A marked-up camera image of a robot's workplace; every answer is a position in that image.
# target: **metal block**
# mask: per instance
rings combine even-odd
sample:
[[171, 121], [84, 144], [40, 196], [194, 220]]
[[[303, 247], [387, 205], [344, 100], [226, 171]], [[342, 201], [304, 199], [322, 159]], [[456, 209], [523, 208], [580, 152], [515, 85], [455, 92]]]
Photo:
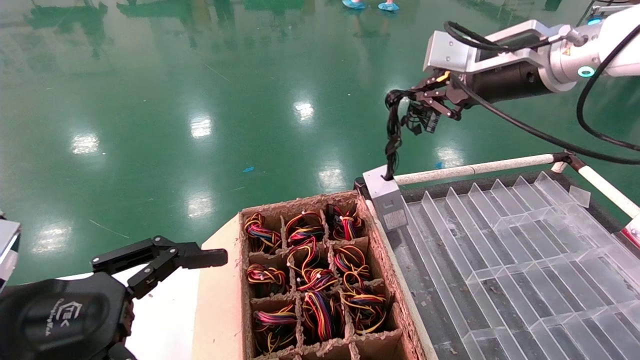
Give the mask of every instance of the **metal block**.
[[475, 54], [476, 50], [453, 39], [444, 31], [436, 31], [429, 38], [422, 71], [429, 72], [431, 69], [439, 68], [465, 72], [470, 51]]
[[405, 226], [407, 221], [400, 189], [396, 180], [386, 181], [382, 178], [386, 172], [387, 166], [384, 165], [365, 172], [363, 176], [378, 218], [385, 232], [388, 233]]
[[0, 291], [18, 262], [20, 224], [0, 219]]

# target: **white pipe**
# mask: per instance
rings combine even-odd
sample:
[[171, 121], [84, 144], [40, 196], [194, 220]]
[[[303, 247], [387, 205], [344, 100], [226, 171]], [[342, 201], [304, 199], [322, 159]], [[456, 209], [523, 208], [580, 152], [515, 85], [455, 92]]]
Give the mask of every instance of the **white pipe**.
[[416, 172], [414, 174], [405, 174], [394, 176], [398, 185], [408, 185], [423, 183], [425, 181], [433, 181], [447, 179], [450, 177], [467, 176], [473, 174], [482, 174], [483, 172], [492, 172], [507, 170], [511, 168], [530, 167], [533, 165], [551, 164], [554, 162], [554, 156], [551, 154], [528, 156], [526, 158], [510, 159], [494, 161], [491, 163], [482, 163], [475, 165], [465, 165], [463, 167], [443, 168], [440, 170], [432, 170], [425, 172]]
[[595, 172], [591, 167], [585, 166], [578, 170], [578, 174], [584, 176], [596, 189], [600, 190], [606, 197], [609, 198], [617, 207], [622, 209], [631, 218], [635, 218], [640, 215], [640, 208], [634, 204], [625, 194], [621, 193], [611, 183], [606, 181], [600, 174]]

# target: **green epoxy floor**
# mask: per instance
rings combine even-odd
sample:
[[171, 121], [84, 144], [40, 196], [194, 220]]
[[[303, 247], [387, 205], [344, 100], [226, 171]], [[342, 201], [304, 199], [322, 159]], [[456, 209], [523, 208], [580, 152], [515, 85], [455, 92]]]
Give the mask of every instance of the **green epoxy floor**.
[[[398, 0], [389, 15], [373, 0], [360, 13], [339, 0], [34, 1], [0, 3], [0, 208], [24, 226], [14, 284], [87, 272], [93, 255], [155, 234], [202, 243], [242, 208], [347, 190], [383, 164], [383, 98], [420, 81], [444, 20], [487, 34], [576, 23], [588, 5]], [[636, 142], [639, 95], [634, 79], [603, 80], [589, 117]], [[579, 131], [577, 97], [500, 107], [625, 154]], [[405, 131], [399, 173], [557, 150], [474, 108], [435, 135]], [[640, 201], [640, 168], [591, 164]]]

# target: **acrylic divider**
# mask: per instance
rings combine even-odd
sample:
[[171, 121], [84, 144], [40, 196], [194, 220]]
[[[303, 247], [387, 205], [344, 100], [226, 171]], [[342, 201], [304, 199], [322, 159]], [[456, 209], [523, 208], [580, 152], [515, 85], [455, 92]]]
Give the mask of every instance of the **acrylic divider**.
[[[588, 194], [578, 190], [573, 192], [584, 204]], [[455, 269], [441, 269], [443, 261], [432, 255], [440, 251], [432, 245], [436, 239], [423, 234], [426, 223], [417, 225], [419, 212], [405, 209], [410, 234], [472, 359], [485, 358], [481, 344], [487, 339], [497, 340], [510, 359], [531, 358], [534, 343], [549, 359], [572, 359], [577, 352], [588, 359], [640, 354], [640, 261], [574, 196], [544, 173], [533, 185], [519, 178], [506, 188], [496, 181], [484, 192], [474, 184], [464, 196], [470, 201], [449, 189], [444, 199], [425, 193], [420, 202]], [[460, 304], [468, 304], [443, 277], [454, 270], [491, 329], [467, 323]], [[506, 304], [524, 327], [500, 308]], [[532, 340], [523, 340], [522, 331]]]

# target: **cardboard box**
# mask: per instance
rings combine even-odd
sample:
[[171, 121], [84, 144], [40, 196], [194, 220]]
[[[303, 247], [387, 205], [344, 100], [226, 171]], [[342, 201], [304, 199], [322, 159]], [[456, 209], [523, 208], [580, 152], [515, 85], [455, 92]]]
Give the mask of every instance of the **cardboard box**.
[[[365, 222], [362, 236], [351, 241], [333, 240], [324, 218], [327, 204], [337, 205], [341, 209], [349, 209], [356, 204], [358, 216]], [[339, 297], [340, 291], [344, 289], [342, 277], [338, 275], [333, 263], [334, 249], [351, 244], [365, 254], [372, 273], [372, 280], [365, 285], [374, 288], [377, 293], [383, 293], [387, 303], [392, 304], [380, 332], [358, 335], [349, 312], [345, 311], [346, 326], [341, 337], [314, 344], [305, 339], [301, 326], [305, 294], [296, 291], [296, 276], [286, 266], [288, 248], [285, 234], [286, 223], [302, 211], [315, 211], [323, 219], [324, 238], [318, 243], [318, 249], [322, 256], [326, 256], [329, 269], [339, 278], [338, 283], [328, 291], [330, 295]], [[283, 244], [275, 254], [250, 252], [249, 237], [244, 232], [243, 225], [255, 212], [266, 217], [268, 227], [280, 229]], [[393, 254], [389, 255], [390, 247], [385, 243], [386, 237], [380, 233], [376, 220], [364, 198], [355, 191], [316, 195], [242, 210], [203, 246], [203, 249], [213, 249], [224, 244], [230, 245], [227, 249], [230, 260], [223, 268], [206, 269], [200, 273], [193, 359], [436, 359], [433, 348], [429, 348], [428, 337], [425, 338], [424, 327], [421, 323], [416, 327], [415, 315], [412, 316], [415, 314], [415, 305], [412, 299], [406, 298], [409, 291], [404, 281], [398, 278], [401, 274]], [[256, 297], [256, 292], [246, 280], [246, 269], [252, 263], [276, 266], [284, 270], [288, 274], [290, 290], [284, 294]], [[298, 317], [295, 345], [275, 353], [259, 354], [253, 333], [253, 312], [273, 311], [288, 304], [294, 304]], [[423, 348], [425, 341], [428, 349], [426, 353]]]

